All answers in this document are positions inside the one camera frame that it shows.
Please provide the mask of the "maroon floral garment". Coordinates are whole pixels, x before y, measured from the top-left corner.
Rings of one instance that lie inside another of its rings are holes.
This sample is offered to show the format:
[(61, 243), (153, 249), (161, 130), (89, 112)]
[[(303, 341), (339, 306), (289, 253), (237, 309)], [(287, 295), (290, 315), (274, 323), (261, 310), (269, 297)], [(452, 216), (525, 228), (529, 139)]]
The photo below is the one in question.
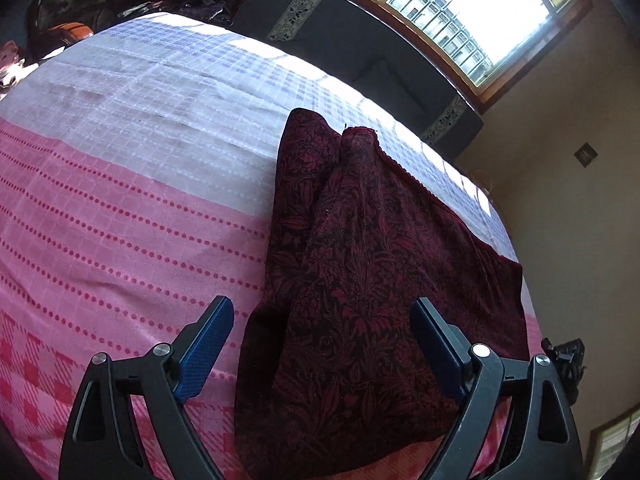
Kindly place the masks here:
[(456, 406), (410, 330), (414, 300), (499, 356), (528, 357), (521, 266), (386, 155), (374, 131), (293, 110), (280, 143), (262, 301), (234, 401), (254, 479), (307, 479), (431, 441)]

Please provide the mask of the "pink white bedspread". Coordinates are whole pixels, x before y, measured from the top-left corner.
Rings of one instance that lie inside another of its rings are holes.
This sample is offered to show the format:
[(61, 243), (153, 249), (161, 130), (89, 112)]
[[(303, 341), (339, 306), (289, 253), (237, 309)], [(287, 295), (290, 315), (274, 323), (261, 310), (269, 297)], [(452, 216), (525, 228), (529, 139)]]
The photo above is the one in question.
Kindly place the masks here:
[(229, 479), (246, 320), (264, 284), (280, 137), (294, 108), (373, 129), (481, 240), (485, 194), (385, 110), (262, 42), (175, 14), (45, 62), (1, 104), (1, 418), (43, 478), (91, 357), (140, 356), (229, 297), (234, 326), (188, 413)]

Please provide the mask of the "grey pillow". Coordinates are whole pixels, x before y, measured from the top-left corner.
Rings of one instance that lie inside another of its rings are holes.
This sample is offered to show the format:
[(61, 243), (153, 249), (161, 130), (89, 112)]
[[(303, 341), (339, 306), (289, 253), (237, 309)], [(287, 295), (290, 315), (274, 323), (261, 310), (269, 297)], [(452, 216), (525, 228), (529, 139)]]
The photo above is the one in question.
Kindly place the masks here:
[(355, 80), (354, 87), (404, 122), (423, 114), (422, 107), (410, 96), (384, 60), (378, 60), (366, 68)]

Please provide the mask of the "wooden framed window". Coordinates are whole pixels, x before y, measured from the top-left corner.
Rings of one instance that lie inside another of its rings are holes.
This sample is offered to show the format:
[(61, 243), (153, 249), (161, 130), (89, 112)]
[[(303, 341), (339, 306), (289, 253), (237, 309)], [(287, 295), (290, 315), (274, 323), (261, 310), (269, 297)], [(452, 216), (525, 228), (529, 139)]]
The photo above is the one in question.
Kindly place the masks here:
[(480, 114), (589, 11), (589, 0), (348, 0), (390, 26)]

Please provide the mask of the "dark grey headboard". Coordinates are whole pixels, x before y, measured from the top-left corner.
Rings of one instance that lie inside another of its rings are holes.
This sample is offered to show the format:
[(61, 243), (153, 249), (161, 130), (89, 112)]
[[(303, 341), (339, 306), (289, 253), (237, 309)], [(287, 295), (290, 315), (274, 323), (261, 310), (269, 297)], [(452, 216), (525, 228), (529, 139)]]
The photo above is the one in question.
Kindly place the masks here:
[(348, 0), (244, 0), (232, 28), (301, 58), (355, 90), (358, 76), (384, 60), (423, 110), (408, 122), (392, 116), (447, 162), (483, 127), (476, 111), (423, 53)]

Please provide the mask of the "wall switch plate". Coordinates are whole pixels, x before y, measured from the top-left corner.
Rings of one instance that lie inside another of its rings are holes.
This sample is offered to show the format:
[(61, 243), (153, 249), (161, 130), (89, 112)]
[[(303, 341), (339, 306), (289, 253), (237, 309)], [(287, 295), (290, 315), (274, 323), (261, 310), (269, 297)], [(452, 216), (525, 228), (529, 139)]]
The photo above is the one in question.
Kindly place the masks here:
[(598, 156), (597, 151), (588, 143), (582, 144), (574, 153), (575, 158), (584, 167), (588, 167)]

